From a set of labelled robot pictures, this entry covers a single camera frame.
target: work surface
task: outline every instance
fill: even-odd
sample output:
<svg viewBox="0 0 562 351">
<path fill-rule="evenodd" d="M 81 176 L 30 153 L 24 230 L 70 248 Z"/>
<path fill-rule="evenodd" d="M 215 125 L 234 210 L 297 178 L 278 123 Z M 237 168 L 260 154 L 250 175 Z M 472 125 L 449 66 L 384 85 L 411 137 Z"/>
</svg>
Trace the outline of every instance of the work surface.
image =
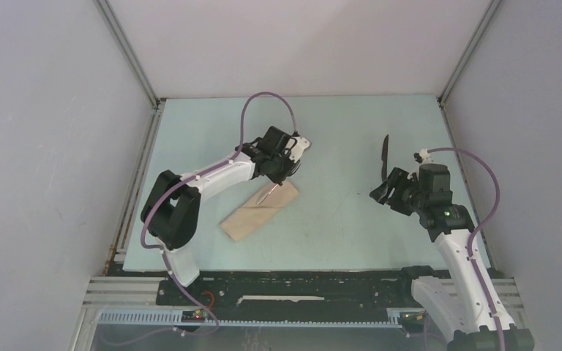
<svg viewBox="0 0 562 351">
<path fill-rule="evenodd" d="M 166 102 L 139 200 L 137 217 L 159 173 L 201 169 L 228 156 L 238 144 L 244 98 L 170 99 Z M 445 263 L 419 217 L 404 216 L 369 197 L 381 184 L 381 148 L 389 139 L 389 171 L 412 170 L 413 153 L 450 146 L 432 96 L 292 97 L 299 132 L 312 143 L 289 180 L 300 195 L 262 228 L 234 242 L 219 224 L 269 180 L 260 177 L 225 190 L 202 204 L 193 240 L 202 270 L 367 270 Z M 292 132 L 285 106 L 253 100 L 245 141 L 274 125 Z M 449 166 L 454 203 L 471 209 L 453 153 L 433 159 Z M 158 250 L 139 244 L 143 224 L 130 233 L 124 270 L 165 270 Z M 147 241 L 152 242 L 148 234 Z M 485 262 L 487 256 L 480 244 Z"/>
</svg>

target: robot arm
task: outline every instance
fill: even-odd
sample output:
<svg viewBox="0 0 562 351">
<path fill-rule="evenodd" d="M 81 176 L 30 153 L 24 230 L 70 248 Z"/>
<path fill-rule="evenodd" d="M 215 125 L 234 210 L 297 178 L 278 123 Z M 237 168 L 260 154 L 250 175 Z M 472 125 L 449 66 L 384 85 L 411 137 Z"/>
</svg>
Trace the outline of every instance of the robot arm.
<svg viewBox="0 0 562 351">
<path fill-rule="evenodd" d="M 474 229 L 473 221 L 464 206 L 452 203 L 449 182 L 445 165 L 427 163 L 419 167 L 418 176 L 394 168 L 383 184 L 370 193 L 371 198 L 396 212 L 419 215 L 419 223 L 427 229 L 430 240 L 445 260 L 459 302 L 432 276 L 413 280 L 413 298 L 443 332 L 449 351 L 499 350 L 495 316 L 504 331 L 507 350 L 531 351 L 531 333 L 516 329 L 476 249 L 476 238 L 471 245 L 472 254 L 469 254 L 468 239 Z"/>
<path fill-rule="evenodd" d="M 289 135 L 270 127 L 263 137 L 244 143 L 237 156 L 228 156 L 198 171 L 176 175 L 170 170 L 160 173 L 141 212 L 146 220 L 151 208 L 172 186 L 192 178 L 178 188 L 152 217 L 149 232 L 167 252 L 169 269 L 180 284 L 188 286 L 199 275 L 189 242 L 197 230 L 201 203 L 235 184 L 258 176 L 267 176 L 281 184 L 300 167 L 300 159 L 310 142 L 294 133 Z"/>
</svg>

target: white wall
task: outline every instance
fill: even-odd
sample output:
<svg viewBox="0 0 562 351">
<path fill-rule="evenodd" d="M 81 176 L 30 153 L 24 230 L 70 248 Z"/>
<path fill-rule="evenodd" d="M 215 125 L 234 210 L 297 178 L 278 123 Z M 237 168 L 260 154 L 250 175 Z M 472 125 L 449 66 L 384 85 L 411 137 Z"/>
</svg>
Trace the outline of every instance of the white wall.
<svg viewBox="0 0 562 351">
<path fill-rule="evenodd" d="M 543 350 L 562 350 L 562 1 L 505 1 L 447 110 L 459 146 L 501 181 L 486 229 L 498 267 L 515 276 Z M 486 214 L 492 184 L 466 164 Z"/>
<path fill-rule="evenodd" d="M 0 350 L 67 347 L 150 109 L 93 1 L 0 1 Z"/>
<path fill-rule="evenodd" d="M 439 94 L 489 0 L 113 0 L 160 97 Z"/>
</svg>

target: white clip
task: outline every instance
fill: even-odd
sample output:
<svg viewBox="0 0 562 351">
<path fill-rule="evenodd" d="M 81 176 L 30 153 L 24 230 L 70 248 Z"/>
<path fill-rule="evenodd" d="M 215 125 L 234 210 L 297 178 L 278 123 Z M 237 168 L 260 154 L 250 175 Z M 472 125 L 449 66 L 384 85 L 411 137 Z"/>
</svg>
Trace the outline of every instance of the white clip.
<svg viewBox="0 0 562 351">
<path fill-rule="evenodd" d="M 430 153 L 427 152 L 426 148 L 422 148 L 421 151 L 419 151 L 419 156 L 421 157 L 421 163 L 432 163 L 434 161 L 432 161 L 432 157 L 430 156 Z"/>
<path fill-rule="evenodd" d="M 477 257 L 479 256 L 479 250 L 478 249 L 474 249 L 473 250 L 473 245 L 471 244 L 471 252 L 473 252 L 473 254 L 471 256 L 469 256 L 468 258 L 470 260 L 477 260 Z"/>
</svg>

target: red cable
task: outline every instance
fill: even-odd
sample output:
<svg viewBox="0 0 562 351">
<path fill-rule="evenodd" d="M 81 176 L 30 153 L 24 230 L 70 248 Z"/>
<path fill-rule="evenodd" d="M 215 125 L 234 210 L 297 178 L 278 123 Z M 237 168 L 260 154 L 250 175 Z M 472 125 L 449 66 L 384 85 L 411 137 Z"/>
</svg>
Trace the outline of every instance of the red cable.
<svg viewBox="0 0 562 351">
<path fill-rule="evenodd" d="M 203 295 L 210 295 L 210 304 L 208 305 L 208 309 L 211 309 L 214 306 L 214 294 L 212 293 L 212 291 L 206 290 L 204 292 L 202 292 L 201 294 Z"/>
</svg>

